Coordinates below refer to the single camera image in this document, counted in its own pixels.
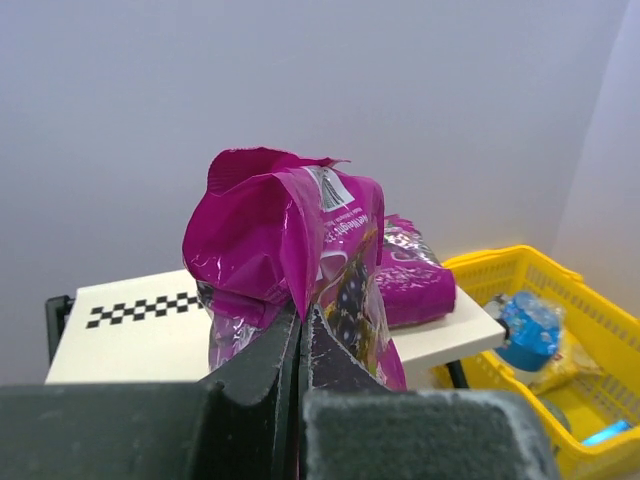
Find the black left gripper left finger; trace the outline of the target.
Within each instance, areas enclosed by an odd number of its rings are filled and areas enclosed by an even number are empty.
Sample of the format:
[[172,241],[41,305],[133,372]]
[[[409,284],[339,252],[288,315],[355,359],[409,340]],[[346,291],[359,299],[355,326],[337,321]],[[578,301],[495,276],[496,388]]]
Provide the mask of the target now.
[[5,479],[294,479],[301,322],[284,307],[213,373],[189,383],[1,391]]

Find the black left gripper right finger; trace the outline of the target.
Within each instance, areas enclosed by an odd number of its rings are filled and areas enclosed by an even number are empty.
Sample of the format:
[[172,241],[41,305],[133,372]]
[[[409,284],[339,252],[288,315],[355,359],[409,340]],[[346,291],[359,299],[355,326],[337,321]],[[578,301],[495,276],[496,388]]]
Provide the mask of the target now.
[[300,363],[303,479],[556,479],[538,416],[496,390],[387,389],[309,311]]

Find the magenta grape candy bag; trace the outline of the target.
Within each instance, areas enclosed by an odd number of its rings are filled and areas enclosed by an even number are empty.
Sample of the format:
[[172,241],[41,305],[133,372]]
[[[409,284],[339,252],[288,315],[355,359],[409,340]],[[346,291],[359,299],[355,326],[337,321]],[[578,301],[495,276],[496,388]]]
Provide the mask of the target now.
[[453,272],[440,264],[415,225],[399,215],[385,218],[376,281],[392,329],[432,322],[455,309]]
[[376,273],[384,194],[330,158],[265,147],[219,153],[185,231],[182,255],[209,315],[217,369],[293,305],[318,313],[330,336],[389,389],[406,377]]

